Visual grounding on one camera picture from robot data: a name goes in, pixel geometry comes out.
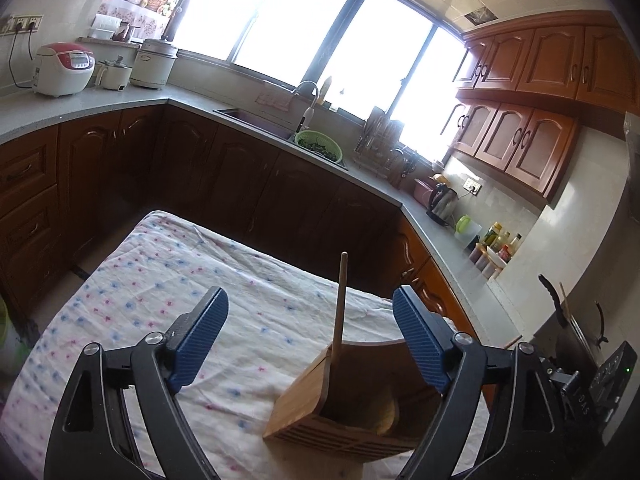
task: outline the stainless steel kettle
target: stainless steel kettle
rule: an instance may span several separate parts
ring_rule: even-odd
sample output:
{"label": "stainless steel kettle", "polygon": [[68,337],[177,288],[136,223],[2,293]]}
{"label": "stainless steel kettle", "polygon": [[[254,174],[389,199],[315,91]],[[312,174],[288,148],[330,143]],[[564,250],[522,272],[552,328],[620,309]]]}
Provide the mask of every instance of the stainless steel kettle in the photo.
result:
{"label": "stainless steel kettle", "polygon": [[458,194],[447,184],[438,184],[429,197],[427,215],[440,225],[448,225],[447,219],[458,203]]}

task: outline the wooden knife block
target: wooden knife block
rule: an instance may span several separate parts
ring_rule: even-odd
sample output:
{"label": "wooden knife block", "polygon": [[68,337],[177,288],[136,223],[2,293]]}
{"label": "wooden knife block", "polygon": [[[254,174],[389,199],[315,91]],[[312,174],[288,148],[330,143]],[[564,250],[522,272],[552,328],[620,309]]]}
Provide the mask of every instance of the wooden knife block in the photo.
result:
{"label": "wooden knife block", "polygon": [[[358,462],[372,462],[415,449],[440,405],[441,396],[424,383],[404,340],[344,341],[340,359],[333,366],[332,347],[331,344],[325,348],[278,398],[263,437]],[[395,413],[370,409],[376,394],[385,388],[392,392]],[[393,424],[384,434],[371,429],[384,426],[390,417]],[[364,422],[368,429],[352,426],[354,420]]]}

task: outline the paper towel roll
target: paper towel roll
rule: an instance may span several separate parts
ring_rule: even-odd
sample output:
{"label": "paper towel roll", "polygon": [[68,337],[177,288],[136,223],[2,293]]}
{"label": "paper towel roll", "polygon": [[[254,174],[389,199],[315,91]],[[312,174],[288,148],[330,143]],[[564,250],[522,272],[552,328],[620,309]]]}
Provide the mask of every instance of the paper towel roll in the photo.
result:
{"label": "paper towel roll", "polygon": [[120,18],[115,16],[106,16],[104,14],[96,14],[92,28],[100,28],[101,30],[110,30],[115,32],[120,26]]}

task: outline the gray countertop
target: gray countertop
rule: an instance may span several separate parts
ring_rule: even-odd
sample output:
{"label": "gray countertop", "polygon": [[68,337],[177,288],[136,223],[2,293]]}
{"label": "gray countertop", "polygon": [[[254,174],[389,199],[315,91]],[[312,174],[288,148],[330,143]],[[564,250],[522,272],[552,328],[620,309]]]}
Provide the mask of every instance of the gray countertop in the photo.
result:
{"label": "gray countertop", "polygon": [[431,221],[424,207],[411,195],[393,188],[386,180],[359,168],[349,159],[345,160],[349,170],[346,171],[290,142],[220,114],[217,110],[231,107],[223,102],[175,86],[160,90],[129,86],[123,92],[91,88],[61,98],[35,94],[30,90],[16,92],[0,99],[0,144],[72,119],[122,108],[167,103],[260,138],[400,206],[460,300],[480,339],[486,344],[501,346],[518,335],[508,314],[487,287],[486,279],[453,237],[453,231]]}

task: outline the faucet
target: faucet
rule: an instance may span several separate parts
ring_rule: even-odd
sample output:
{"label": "faucet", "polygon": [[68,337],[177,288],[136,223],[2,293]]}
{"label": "faucet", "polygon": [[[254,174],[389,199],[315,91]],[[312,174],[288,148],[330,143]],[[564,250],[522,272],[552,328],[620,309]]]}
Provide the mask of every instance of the faucet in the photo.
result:
{"label": "faucet", "polygon": [[298,124],[298,129],[296,129],[296,133],[298,133],[300,130],[306,130],[309,128],[309,123],[314,116],[314,106],[316,106],[318,98],[320,97],[320,89],[318,88],[318,85],[313,81],[303,81],[298,86],[296,86],[291,93],[293,95],[300,94],[300,87],[305,83],[310,83],[314,86],[314,88],[316,89],[316,95],[313,96],[311,106],[305,110],[305,113],[302,114],[302,118],[300,119],[300,123]]}

